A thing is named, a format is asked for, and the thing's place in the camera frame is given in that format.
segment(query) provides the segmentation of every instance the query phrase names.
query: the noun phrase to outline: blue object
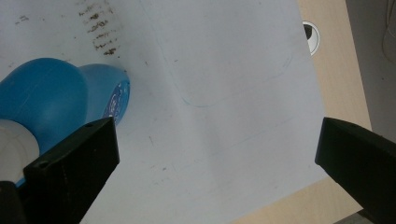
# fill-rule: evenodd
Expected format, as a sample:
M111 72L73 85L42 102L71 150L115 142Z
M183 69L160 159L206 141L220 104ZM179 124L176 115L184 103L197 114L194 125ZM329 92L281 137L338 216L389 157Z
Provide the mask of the blue object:
M104 117L119 123L129 94L129 78L115 67L77 68L57 59L36 59L0 82L0 119L26 127L42 155L85 123Z

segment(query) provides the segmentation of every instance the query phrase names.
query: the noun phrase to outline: white paper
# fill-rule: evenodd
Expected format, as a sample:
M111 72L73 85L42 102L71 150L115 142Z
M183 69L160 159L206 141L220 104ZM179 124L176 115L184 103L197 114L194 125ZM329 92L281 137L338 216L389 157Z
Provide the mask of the white paper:
M325 176L295 1L1 3L1 78L37 57L130 75L120 165L81 223L225 223Z

